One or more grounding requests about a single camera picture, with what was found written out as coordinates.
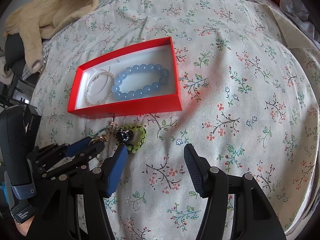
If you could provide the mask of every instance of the open red jewelry box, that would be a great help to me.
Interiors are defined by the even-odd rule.
[[[102,70],[108,71],[107,66],[110,68],[110,65],[114,65],[114,70],[117,71],[117,68],[123,67],[123,65],[134,66],[136,64],[157,64],[157,62],[152,62],[151,60],[155,58],[164,62],[163,68],[165,68],[167,65],[170,65],[170,70],[172,70],[172,76],[170,79],[170,86],[172,87],[172,90],[170,93],[155,96],[151,95],[149,97],[119,102],[115,102],[114,100],[110,99],[109,103],[106,101],[105,104],[98,106],[89,106],[87,103],[85,103],[84,88],[87,86],[90,79],[89,77],[86,77],[86,73],[88,71],[91,71],[92,69],[100,70],[100,67]],[[127,83],[134,83],[135,80],[137,80],[137,85],[143,83],[143,79],[138,80],[139,75],[143,75],[143,73],[135,73],[130,75],[132,76],[131,80],[133,80],[133,82],[131,81]],[[71,95],[68,105],[68,113],[87,119],[173,112],[181,110],[182,105],[179,89],[179,75],[171,37],[145,41],[127,46],[104,54],[79,66],[71,88]]]

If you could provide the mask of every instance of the floral fabric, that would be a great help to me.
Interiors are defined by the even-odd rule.
[[[32,104],[37,144],[74,143],[110,119],[67,113],[76,69],[137,42],[172,36],[183,111],[117,117],[147,130],[105,206],[116,239],[195,239],[206,199],[195,192],[183,147],[227,174],[251,173],[289,234],[317,192],[319,51],[276,10],[244,0],[118,0],[52,40]],[[113,153],[114,142],[90,163]],[[86,230],[83,197],[79,220]],[[230,238],[233,196],[224,239]]]

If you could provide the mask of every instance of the bed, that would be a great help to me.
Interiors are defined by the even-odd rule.
[[[105,199],[115,238],[196,238],[206,200],[188,175],[186,143],[227,174],[251,173],[289,236],[320,185],[320,54],[270,0],[100,0],[96,11],[44,44],[46,68],[31,101],[43,116],[37,145],[73,143],[109,125],[110,119],[67,113],[78,66],[165,36],[174,41],[183,111],[115,119],[148,134]],[[114,145],[90,168],[111,156]],[[85,231],[82,196],[78,208]],[[230,195],[224,239],[233,209]]]

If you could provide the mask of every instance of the metal rivet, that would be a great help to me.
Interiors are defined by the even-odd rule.
[[[244,177],[248,180],[251,180],[253,178],[253,176],[250,173],[246,173]]]
[[[101,169],[100,169],[100,168],[94,168],[94,169],[92,170],[92,172],[93,172],[94,174],[99,174],[99,173],[101,172]]]
[[[211,171],[212,173],[218,173],[218,172],[219,172],[219,169],[218,169],[217,167],[211,167],[211,168],[210,168],[210,171]]]
[[[60,175],[59,180],[66,180],[67,177],[68,176],[66,174],[62,174],[62,175]]]

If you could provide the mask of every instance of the blue beaded bracelet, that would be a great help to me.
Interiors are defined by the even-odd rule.
[[[122,81],[127,78],[128,75],[133,73],[140,73],[140,72],[159,72],[161,77],[159,78],[159,82],[153,82],[151,86],[146,85],[143,89],[138,89],[137,91],[130,91],[128,93],[122,93],[120,91],[120,85]],[[153,92],[159,91],[160,86],[167,85],[169,78],[169,70],[166,68],[162,68],[160,64],[142,64],[142,65],[134,65],[133,67],[126,68],[125,71],[121,72],[118,77],[115,78],[115,84],[112,86],[111,90],[113,93],[113,97],[116,100],[124,101],[124,100],[132,100],[143,98],[146,95],[150,95]]]

